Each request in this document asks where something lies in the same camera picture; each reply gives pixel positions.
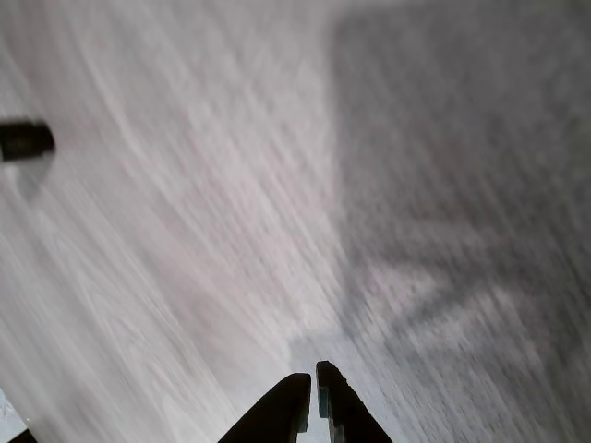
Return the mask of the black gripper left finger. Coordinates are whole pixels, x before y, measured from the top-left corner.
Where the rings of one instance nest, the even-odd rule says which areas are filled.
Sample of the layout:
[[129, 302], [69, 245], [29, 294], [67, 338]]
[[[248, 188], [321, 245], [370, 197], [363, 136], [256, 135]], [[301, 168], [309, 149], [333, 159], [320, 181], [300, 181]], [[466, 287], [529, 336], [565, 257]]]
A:
[[221, 443], [292, 443], [308, 430], [311, 375], [293, 373], [263, 395], [221, 438]]

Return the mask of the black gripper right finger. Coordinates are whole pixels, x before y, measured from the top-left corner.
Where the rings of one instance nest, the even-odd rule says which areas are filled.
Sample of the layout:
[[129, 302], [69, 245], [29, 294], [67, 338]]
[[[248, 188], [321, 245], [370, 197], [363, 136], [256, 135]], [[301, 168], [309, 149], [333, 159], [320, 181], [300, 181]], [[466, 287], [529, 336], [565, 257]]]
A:
[[319, 415], [327, 420], [331, 443], [392, 443], [333, 363], [317, 362], [316, 375]]

